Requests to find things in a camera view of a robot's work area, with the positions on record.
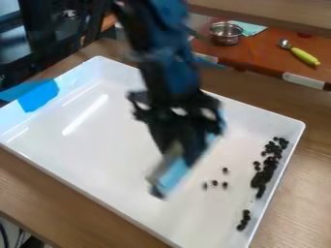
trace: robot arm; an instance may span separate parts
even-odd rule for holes
[[[112,10],[124,26],[146,84],[146,92],[131,93],[129,100],[135,118],[147,125],[164,155],[147,180],[151,193],[165,198],[222,134],[221,103],[199,89],[184,0],[116,0]]]

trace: blue paper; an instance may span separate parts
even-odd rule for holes
[[[238,25],[242,29],[244,29],[243,36],[245,36],[245,37],[253,36],[268,28],[265,26],[255,25],[255,24],[236,21],[236,20],[231,20],[228,23]]]

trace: blue tape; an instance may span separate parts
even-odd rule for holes
[[[39,84],[38,87],[20,96],[17,100],[25,112],[34,111],[58,95],[59,88],[54,80]]]

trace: white tray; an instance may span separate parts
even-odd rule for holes
[[[99,56],[55,82],[58,96],[33,112],[18,101],[0,108],[2,146],[174,247],[247,247],[305,129],[301,121],[213,94],[225,106],[226,135],[161,201],[145,180],[161,154],[126,100],[128,90],[143,88],[139,71]],[[257,201],[253,161],[261,161],[273,137],[290,144]],[[202,182],[212,179],[227,181],[228,189],[203,191]],[[238,232],[245,208],[252,220]]]

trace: blue object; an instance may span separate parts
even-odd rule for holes
[[[57,96],[59,88],[53,79],[24,82],[0,92],[0,99],[6,102],[18,100],[24,111],[34,111]]]
[[[228,23],[236,24],[236,25],[240,26],[242,29],[244,29],[243,36],[245,36],[245,37],[253,36],[253,35],[258,34],[258,33],[262,32],[263,30],[267,29],[267,27],[265,27],[265,26],[255,25],[255,24],[246,23],[246,22],[242,22],[242,21],[236,21],[236,20],[231,20]]]
[[[22,95],[17,100],[25,112],[31,112],[44,106],[56,97],[58,92],[57,84],[54,80],[50,80]]]

